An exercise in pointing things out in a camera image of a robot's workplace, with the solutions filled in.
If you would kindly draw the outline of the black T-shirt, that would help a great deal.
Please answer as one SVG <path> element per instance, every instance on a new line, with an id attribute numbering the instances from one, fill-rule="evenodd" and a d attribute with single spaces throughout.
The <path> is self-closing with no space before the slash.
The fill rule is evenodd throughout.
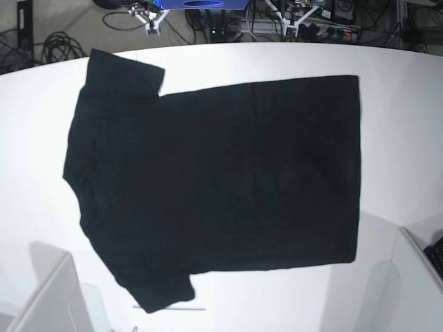
<path id="1" fill-rule="evenodd" d="M 192 300 L 191 275 L 355 260 L 357 76 L 162 96 L 164 75 L 92 51 L 63 173 L 83 232 L 144 311 Z"/>

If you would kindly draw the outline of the blue box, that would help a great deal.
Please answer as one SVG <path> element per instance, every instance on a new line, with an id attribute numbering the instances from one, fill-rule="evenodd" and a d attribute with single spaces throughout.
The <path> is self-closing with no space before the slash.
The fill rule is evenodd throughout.
<path id="1" fill-rule="evenodd" d="M 163 8 L 168 10 L 185 9 L 225 9 L 243 10 L 249 0 L 160 0 Z"/>

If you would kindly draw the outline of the black device on floor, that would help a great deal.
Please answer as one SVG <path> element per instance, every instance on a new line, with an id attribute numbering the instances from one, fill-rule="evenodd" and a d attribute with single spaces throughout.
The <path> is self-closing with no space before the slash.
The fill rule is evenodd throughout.
<path id="1" fill-rule="evenodd" d="M 20 50 L 34 53 L 33 0 L 17 2 L 17 45 Z"/>

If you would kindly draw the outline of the black keyboard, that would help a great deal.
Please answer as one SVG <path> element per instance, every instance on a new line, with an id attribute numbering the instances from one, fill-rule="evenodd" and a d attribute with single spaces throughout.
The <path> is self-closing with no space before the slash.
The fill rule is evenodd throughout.
<path id="1" fill-rule="evenodd" d="M 429 245 L 424 249 L 425 255 L 428 257 L 429 261 L 432 263 L 433 267 L 440 275 L 443 277 L 443 238 L 439 239 L 432 245 Z"/>

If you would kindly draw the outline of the white partition panel right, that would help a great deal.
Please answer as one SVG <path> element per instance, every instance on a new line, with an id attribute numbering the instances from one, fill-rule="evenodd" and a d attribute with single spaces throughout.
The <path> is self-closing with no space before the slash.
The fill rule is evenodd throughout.
<path id="1" fill-rule="evenodd" d="M 442 280 L 407 229 L 372 270 L 355 330 L 442 330 Z"/>

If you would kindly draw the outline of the white partition panel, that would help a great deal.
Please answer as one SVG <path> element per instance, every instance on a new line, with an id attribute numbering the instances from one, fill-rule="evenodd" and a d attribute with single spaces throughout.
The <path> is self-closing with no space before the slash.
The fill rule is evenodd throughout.
<path id="1" fill-rule="evenodd" d="M 70 253 L 58 255 L 21 308 L 1 302 L 1 330 L 94 330 Z"/>
<path id="2" fill-rule="evenodd" d="M 355 330 L 442 330 L 442 280 L 407 229 L 372 270 Z"/>

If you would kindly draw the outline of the white partition panel left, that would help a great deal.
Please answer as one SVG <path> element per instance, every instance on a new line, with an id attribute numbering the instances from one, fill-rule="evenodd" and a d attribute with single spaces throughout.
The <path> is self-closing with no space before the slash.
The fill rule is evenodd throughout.
<path id="1" fill-rule="evenodd" d="M 94 330 L 70 253 L 58 255 L 21 308 L 1 302 L 1 330 Z"/>

